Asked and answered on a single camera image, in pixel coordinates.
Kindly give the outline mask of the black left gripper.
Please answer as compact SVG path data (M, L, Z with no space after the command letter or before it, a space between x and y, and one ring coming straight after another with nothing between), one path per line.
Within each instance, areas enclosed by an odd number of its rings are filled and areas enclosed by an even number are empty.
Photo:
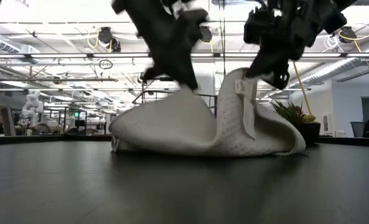
M112 0L116 14L126 12L149 48L153 67L143 74L152 80L160 71L186 85L191 90L199 88L190 57L192 51L192 10L166 11L178 0Z

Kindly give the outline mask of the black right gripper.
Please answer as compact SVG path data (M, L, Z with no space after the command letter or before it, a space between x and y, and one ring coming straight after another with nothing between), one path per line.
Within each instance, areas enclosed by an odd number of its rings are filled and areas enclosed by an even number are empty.
M317 35L328 29L331 0L267 0L258 9L260 50L246 78L273 73L270 85L283 90L290 78L288 60L299 60Z

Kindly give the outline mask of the grey microfiber towel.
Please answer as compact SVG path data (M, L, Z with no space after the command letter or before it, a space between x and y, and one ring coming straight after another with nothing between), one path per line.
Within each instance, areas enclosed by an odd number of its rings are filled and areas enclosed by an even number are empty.
M217 110L189 87L122 112L109 125L113 149L216 157L289 156L306 142L297 128L256 101L259 78L231 71L217 96Z

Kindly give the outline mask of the white pillar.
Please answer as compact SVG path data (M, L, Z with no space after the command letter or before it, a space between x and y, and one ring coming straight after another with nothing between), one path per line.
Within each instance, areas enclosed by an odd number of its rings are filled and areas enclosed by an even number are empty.
M199 81L199 94L208 106L215 105L215 74L206 70L199 70L197 74Z

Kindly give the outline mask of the potted succulent plant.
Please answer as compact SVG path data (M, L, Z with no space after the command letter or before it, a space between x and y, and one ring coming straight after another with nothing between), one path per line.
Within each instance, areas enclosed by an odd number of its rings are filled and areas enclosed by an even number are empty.
M289 121L302 135L307 145L311 145L319 138L320 123L314 115L305 114L302 105L289 102L287 106L279 101L272 103L276 112Z

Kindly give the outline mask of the grey office chair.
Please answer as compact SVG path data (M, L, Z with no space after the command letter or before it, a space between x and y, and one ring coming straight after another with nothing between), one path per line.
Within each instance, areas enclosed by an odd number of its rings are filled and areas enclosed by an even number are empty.
M16 129L14 125L11 108L7 105L0 105L0 115L2 117L4 135L16 136Z

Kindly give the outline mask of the silver air duct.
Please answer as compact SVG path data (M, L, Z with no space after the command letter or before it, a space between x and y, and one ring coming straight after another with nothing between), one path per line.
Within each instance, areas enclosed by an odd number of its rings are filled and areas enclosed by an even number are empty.
M11 41L0 35L0 54L37 54L39 52L39 49L32 45Z
M353 52L341 53L344 56L336 62L324 63L300 76L302 84L323 82L343 72L347 72L362 64L363 59L369 58L369 42L360 46L361 52L355 49Z

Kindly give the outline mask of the white wall dispenser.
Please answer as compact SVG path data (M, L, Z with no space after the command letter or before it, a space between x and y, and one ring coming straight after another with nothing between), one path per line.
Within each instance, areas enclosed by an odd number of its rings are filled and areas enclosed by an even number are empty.
M332 135L332 114L326 113L322 115L322 133Z

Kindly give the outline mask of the black background shelf frame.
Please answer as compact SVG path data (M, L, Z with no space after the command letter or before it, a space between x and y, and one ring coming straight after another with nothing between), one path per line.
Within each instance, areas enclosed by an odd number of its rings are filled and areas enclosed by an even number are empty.
M88 113L85 110L67 106L46 107L43 115L44 123L59 134L76 131L85 135L87 118Z

